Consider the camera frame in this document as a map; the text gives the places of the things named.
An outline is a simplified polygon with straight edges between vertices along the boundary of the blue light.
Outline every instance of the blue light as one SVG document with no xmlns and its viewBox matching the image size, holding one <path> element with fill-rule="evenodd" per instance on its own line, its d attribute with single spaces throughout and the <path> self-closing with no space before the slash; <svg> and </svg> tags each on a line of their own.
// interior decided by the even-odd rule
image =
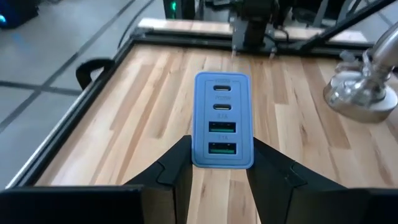
<svg viewBox="0 0 398 224">
<path fill-rule="evenodd" d="M 4 24 L 7 23 L 6 18 L 1 14 L 0 14 L 0 23 L 4 23 Z"/>
</svg>

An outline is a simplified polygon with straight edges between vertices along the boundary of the usb-a port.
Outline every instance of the usb-a port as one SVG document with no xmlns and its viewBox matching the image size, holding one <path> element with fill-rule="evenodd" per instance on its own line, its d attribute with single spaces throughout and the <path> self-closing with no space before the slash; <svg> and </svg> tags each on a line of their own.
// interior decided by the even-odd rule
<svg viewBox="0 0 398 224">
<path fill-rule="evenodd" d="M 215 143 L 209 142 L 210 154 L 236 154 L 235 143 Z"/>
<path fill-rule="evenodd" d="M 236 123 L 235 122 L 209 122 L 209 132 L 218 133 L 235 133 Z"/>
</svg>

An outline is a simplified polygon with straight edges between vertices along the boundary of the blue usb charger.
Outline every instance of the blue usb charger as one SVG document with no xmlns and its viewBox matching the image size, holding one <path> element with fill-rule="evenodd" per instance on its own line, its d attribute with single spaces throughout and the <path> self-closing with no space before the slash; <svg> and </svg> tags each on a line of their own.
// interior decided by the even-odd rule
<svg viewBox="0 0 398 224">
<path fill-rule="evenodd" d="M 254 160 L 250 79 L 242 73 L 195 77 L 192 162 L 197 167 L 247 169 Z"/>
</svg>

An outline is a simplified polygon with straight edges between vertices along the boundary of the wooden table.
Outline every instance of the wooden table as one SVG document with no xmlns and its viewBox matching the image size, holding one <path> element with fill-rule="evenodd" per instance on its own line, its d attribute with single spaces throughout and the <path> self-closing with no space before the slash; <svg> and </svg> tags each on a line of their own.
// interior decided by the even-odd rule
<svg viewBox="0 0 398 224">
<path fill-rule="evenodd" d="M 231 33 L 222 23 L 144 19 L 140 26 Z M 302 39 L 321 32 L 288 31 Z M 334 40 L 366 41 L 354 31 Z M 322 90 L 336 63 L 137 45 L 37 185 L 121 185 L 140 173 L 192 133 L 193 78 L 205 70 L 251 77 L 254 135 L 261 141 L 347 187 L 397 187 L 398 113 L 359 124 L 329 109 Z M 245 170 L 194 168 L 188 222 L 259 223 Z"/>
</svg>

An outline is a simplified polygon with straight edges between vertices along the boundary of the gray floor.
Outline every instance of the gray floor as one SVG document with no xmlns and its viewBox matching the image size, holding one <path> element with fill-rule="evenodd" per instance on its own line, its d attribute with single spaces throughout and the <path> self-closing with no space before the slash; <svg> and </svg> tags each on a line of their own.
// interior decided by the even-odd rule
<svg viewBox="0 0 398 224">
<path fill-rule="evenodd" d="M 40 6 L 40 16 L 22 27 L 0 30 L 0 187 L 12 179 L 77 98 L 76 66 L 116 53 L 125 26 L 147 0 L 128 6 L 129 2 L 45 4 Z M 354 29 L 377 40 L 398 21 L 397 10 L 394 4 Z M 164 18 L 162 1 L 157 0 L 144 16 Z"/>
</svg>

